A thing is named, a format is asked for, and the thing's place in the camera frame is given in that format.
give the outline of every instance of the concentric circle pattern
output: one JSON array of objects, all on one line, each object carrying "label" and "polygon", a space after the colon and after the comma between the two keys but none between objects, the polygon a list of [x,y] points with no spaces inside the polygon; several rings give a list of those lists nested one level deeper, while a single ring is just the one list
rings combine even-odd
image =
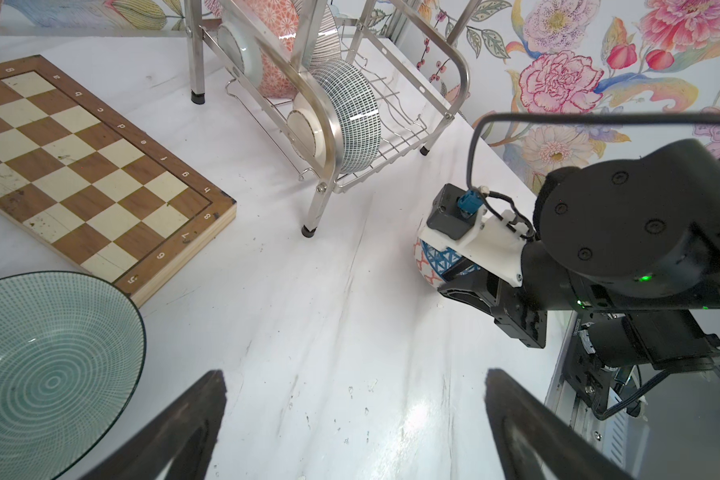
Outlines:
[{"label": "concentric circle pattern", "polygon": [[71,272],[0,280],[0,480],[48,480],[111,427],[146,342],[135,305]]},{"label": "concentric circle pattern", "polygon": [[321,63],[312,70],[312,76],[331,99],[342,127],[341,172],[351,174],[367,168],[378,156],[382,142],[382,121],[370,83],[341,59]]}]

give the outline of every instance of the bowl rim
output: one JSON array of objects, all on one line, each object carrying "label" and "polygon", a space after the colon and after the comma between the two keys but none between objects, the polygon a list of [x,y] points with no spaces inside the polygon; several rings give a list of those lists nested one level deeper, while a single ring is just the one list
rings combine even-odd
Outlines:
[{"label": "bowl rim", "polygon": [[141,338],[142,338],[142,345],[143,345],[142,350],[141,350],[141,365],[139,366],[139,373],[138,373],[138,375],[136,375],[136,380],[134,381],[134,388],[132,388],[132,389],[130,390],[130,393],[128,394],[128,398],[126,398],[125,403],[123,404],[122,408],[120,408],[120,411],[117,413],[117,415],[115,416],[115,418],[112,420],[112,423],[110,423],[110,425],[101,433],[101,435],[96,439],[96,441],[95,441],[94,443],[92,443],[90,447],[88,447],[88,449],[87,449],[85,452],[81,453],[80,456],[77,457],[77,458],[74,460],[74,462],[72,462],[71,464],[69,464],[64,470],[62,470],[61,472],[59,472],[57,475],[55,475],[55,476],[53,476],[53,477],[51,477],[51,478],[48,478],[48,480],[56,480],[56,479],[57,479],[58,477],[60,477],[61,475],[67,473],[67,472],[70,470],[70,468],[72,468],[73,466],[76,466],[77,463],[78,463],[80,460],[83,459],[83,457],[85,457],[86,455],[88,455],[88,453],[90,453],[90,451],[93,450],[94,447],[99,444],[99,442],[101,441],[101,439],[104,438],[104,436],[109,432],[109,430],[111,430],[112,427],[117,423],[117,420],[120,419],[120,416],[123,415],[123,412],[125,411],[125,408],[128,407],[128,404],[130,403],[130,400],[134,397],[134,393],[136,392],[136,387],[139,385],[139,380],[141,380],[141,374],[144,372],[144,361],[146,360],[146,328],[144,327],[144,318],[141,316],[141,312],[139,311],[139,307],[136,306],[136,304],[134,303],[134,301],[133,301],[128,295],[126,295],[122,290],[120,290],[119,288],[117,288],[113,283],[107,282],[106,280],[101,279],[101,278],[99,278],[98,276],[94,276],[94,275],[91,275],[91,274],[84,274],[83,272],[74,272],[74,271],[71,271],[71,270],[39,270],[39,271],[37,271],[37,272],[25,272],[25,273],[23,273],[23,274],[15,274],[15,275],[2,276],[2,277],[0,278],[0,281],[2,281],[2,280],[7,280],[7,279],[9,279],[9,278],[14,278],[15,276],[28,276],[28,275],[37,275],[37,274],[74,274],[74,275],[82,275],[82,276],[88,276],[88,277],[90,277],[90,278],[96,279],[96,280],[98,280],[99,282],[103,282],[103,283],[106,283],[108,286],[111,286],[113,289],[115,289],[115,291],[116,291],[117,293],[119,293],[119,294],[121,294],[122,296],[124,296],[124,297],[128,300],[128,302],[130,302],[131,306],[132,306],[132,307],[134,308],[134,310],[136,311],[136,314],[137,314],[138,317],[139,317],[139,323],[141,324]]}]

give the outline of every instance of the red flower bud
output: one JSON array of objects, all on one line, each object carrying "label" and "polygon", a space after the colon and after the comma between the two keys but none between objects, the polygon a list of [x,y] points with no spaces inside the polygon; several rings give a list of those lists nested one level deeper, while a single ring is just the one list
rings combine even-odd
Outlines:
[{"label": "red flower bud", "polygon": [[619,70],[620,68],[627,68],[633,63],[637,62],[637,53],[635,52],[635,44],[630,43],[628,45],[616,45],[608,55],[608,65]]},{"label": "red flower bud", "polygon": [[646,55],[646,62],[652,70],[663,70],[675,63],[675,58],[665,50],[651,50]]}]

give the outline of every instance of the black rubber foot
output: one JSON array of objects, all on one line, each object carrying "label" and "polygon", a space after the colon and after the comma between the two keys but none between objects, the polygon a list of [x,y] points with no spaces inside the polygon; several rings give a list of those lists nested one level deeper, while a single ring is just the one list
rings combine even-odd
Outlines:
[{"label": "black rubber foot", "polygon": [[206,94],[196,94],[192,92],[192,102],[198,105],[204,104],[206,102]]}]

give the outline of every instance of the bolt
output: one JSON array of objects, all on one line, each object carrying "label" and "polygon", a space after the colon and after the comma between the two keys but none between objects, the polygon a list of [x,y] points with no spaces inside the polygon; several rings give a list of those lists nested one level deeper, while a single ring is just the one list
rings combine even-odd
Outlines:
[{"label": "bolt", "polygon": [[660,234],[664,231],[665,228],[666,224],[658,218],[648,220],[648,222],[646,223],[646,232],[648,232],[649,234]]},{"label": "bolt", "polygon": [[614,182],[614,185],[624,184],[630,175],[627,172],[615,172],[614,176],[610,178],[610,181]]},{"label": "bolt", "polygon": [[587,261],[590,258],[592,258],[592,250],[586,247],[579,250],[579,260]]}]

